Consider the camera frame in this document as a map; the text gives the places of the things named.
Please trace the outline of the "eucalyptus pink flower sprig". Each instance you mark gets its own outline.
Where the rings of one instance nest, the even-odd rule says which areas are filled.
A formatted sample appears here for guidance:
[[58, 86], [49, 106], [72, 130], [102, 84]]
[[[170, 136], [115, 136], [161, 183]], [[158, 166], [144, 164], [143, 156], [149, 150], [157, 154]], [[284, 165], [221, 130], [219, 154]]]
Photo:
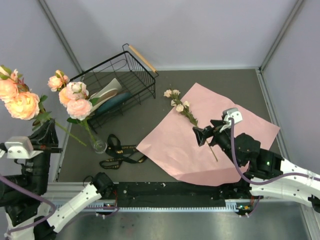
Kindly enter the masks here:
[[[44, 107], [47, 98], [46, 95], [39, 96], [32, 92], [17, 69], [0, 66], [0, 100], [12, 118], [33, 121], [33, 127], [37, 130], [47, 120], [54, 119]], [[79, 123], [70, 115], [68, 120]]]

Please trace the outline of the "pale pink peony stem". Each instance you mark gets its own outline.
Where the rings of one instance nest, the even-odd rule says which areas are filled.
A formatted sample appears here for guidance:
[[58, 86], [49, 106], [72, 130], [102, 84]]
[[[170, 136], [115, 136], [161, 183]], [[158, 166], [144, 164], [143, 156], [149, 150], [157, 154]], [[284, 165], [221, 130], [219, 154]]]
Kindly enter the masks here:
[[68, 83], [66, 86], [66, 97], [69, 99], [66, 110], [70, 118], [79, 121], [88, 132], [93, 147], [97, 146], [98, 140], [91, 132], [88, 124], [93, 104], [89, 100], [90, 96], [87, 86], [80, 81]]

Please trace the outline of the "pink wrapping paper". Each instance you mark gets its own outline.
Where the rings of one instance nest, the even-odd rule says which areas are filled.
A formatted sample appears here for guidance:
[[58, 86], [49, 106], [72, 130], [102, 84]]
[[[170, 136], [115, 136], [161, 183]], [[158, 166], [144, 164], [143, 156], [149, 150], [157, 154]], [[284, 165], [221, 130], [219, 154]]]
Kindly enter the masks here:
[[[223, 111], [238, 108], [243, 120], [235, 125], [235, 135], [246, 133], [270, 149], [280, 128], [255, 115], [229, 98], [195, 83], [182, 97], [188, 101], [200, 128], [220, 120]], [[216, 187], [236, 183], [241, 177], [233, 162], [216, 145], [198, 146], [189, 120], [174, 108], [137, 146], [137, 149], [178, 181]]]

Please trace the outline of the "small pink rose sprig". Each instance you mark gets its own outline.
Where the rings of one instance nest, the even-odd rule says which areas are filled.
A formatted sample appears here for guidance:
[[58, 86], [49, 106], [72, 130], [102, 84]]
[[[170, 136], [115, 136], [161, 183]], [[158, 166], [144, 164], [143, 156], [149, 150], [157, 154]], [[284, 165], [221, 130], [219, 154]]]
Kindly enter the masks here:
[[188, 101], [182, 101], [180, 98], [181, 92], [177, 89], [167, 89], [164, 93], [163, 96], [166, 98], [170, 98], [171, 102], [170, 105], [175, 108], [175, 110], [186, 117], [189, 122], [194, 126], [194, 127], [199, 127], [198, 126], [198, 119], [194, 117], [191, 109], [190, 109], [190, 103]]

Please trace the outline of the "peach rose flower stem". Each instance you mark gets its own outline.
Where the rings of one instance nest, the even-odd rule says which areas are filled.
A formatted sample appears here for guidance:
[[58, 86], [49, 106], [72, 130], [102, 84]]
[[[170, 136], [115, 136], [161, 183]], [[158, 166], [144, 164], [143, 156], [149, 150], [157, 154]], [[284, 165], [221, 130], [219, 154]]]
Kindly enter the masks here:
[[74, 98], [74, 92], [69, 84], [70, 79], [61, 70], [56, 70], [55, 74], [48, 80], [47, 85], [52, 92], [58, 92], [59, 102], [67, 108], [68, 103]]

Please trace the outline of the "black ribbon gold lettering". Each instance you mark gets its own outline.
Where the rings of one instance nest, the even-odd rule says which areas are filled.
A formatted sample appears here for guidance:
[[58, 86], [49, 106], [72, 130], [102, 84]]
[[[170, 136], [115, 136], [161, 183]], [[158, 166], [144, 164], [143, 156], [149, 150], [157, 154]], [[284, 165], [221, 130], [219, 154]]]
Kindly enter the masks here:
[[142, 164], [148, 159], [144, 154], [137, 160], [132, 159], [133, 155], [141, 153], [137, 150], [137, 146], [122, 145], [119, 138], [114, 134], [110, 134], [107, 138], [105, 153], [110, 158], [99, 162], [99, 166], [105, 170], [118, 170], [123, 162], [128, 164]]

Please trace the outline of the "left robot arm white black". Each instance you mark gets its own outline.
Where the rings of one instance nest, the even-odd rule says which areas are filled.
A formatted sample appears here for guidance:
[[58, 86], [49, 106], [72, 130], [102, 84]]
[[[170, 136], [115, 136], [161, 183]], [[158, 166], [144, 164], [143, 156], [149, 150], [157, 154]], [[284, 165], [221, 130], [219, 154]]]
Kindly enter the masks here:
[[0, 155], [24, 160], [21, 173], [0, 177], [0, 206], [4, 208], [7, 240], [54, 240], [82, 210], [109, 198], [114, 183], [99, 172], [71, 200], [57, 208], [43, 195], [48, 190], [51, 155], [61, 153], [54, 119], [46, 120], [30, 136], [13, 136], [0, 145]]

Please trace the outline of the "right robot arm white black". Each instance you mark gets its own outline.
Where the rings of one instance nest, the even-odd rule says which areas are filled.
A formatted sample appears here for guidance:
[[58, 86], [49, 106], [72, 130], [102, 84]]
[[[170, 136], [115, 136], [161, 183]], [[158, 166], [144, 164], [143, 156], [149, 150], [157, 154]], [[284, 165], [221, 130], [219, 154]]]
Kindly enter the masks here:
[[286, 199], [320, 211], [320, 176], [285, 157], [261, 148], [261, 143], [246, 133], [235, 136], [235, 121], [222, 129], [223, 121], [212, 120], [212, 126], [193, 127], [199, 146], [211, 138], [209, 146], [219, 146], [232, 161], [243, 180], [233, 185], [239, 198], [253, 196]]

